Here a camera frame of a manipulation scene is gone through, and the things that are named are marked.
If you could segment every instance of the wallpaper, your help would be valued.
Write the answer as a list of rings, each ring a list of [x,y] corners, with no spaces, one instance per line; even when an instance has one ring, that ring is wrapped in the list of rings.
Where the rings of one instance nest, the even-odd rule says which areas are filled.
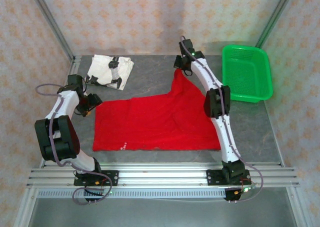
[[[266,102],[288,166],[298,168],[314,226],[320,223],[320,0],[290,0],[264,49],[274,95]]]
[[[75,55],[204,54],[255,45],[279,0],[45,0]]]
[[[41,159],[34,123],[56,101],[34,88],[63,84],[70,63],[34,0],[0,0],[0,27],[0,226],[10,227]]]

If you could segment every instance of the green plastic basket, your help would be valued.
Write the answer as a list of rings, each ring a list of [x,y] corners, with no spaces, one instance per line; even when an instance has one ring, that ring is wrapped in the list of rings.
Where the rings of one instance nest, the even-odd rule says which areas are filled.
[[[256,47],[227,45],[222,50],[222,82],[231,100],[257,103],[273,94],[267,53]]]

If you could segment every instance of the red cloth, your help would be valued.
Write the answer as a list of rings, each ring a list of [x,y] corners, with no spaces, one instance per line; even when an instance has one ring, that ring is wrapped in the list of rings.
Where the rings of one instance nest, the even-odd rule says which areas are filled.
[[[99,105],[93,150],[220,150],[204,101],[201,91],[177,69],[169,93]]]

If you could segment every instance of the patterned wallpaper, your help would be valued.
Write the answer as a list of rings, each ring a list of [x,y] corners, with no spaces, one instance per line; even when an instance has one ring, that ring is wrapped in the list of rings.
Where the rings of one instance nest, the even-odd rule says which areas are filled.
[[[266,102],[288,166],[298,167],[314,226],[320,224],[320,0],[290,0],[264,49],[274,95]]]
[[[205,54],[255,45],[279,0],[45,0],[75,55]]]
[[[56,101],[34,88],[63,84],[70,63],[34,0],[0,0],[0,26],[0,226],[10,227],[41,159],[34,123]]]

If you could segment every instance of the gray table surface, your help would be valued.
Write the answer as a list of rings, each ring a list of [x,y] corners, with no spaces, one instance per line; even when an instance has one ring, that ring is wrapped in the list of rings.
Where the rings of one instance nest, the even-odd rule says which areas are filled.
[[[78,74],[85,77],[92,55],[82,56]],[[171,89],[175,56],[129,55],[134,62],[132,72],[123,91],[104,86],[87,86],[87,93],[96,93],[103,101],[126,100],[168,93]],[[221,56],[206,56],[216,77],[222,79]],[[194,74],[188,77],[203,93],[204,88]],[[248,103],[231,101],[230,122],[234,140],[242,157],[249,162],[280,162],[272,127],[263,101]],[[83,118],[73,115],[72,123],[80,146],[100,163],[168,163],[168,162],[220,162],[220,151],[92,151],[94,141],[95,111]]]
[[[110,198],[80,206],[71,199],[41,198],[34,210],[30,227],[296,226],[286,188],[265,188],[257,197],[237,204],[223,199]]]

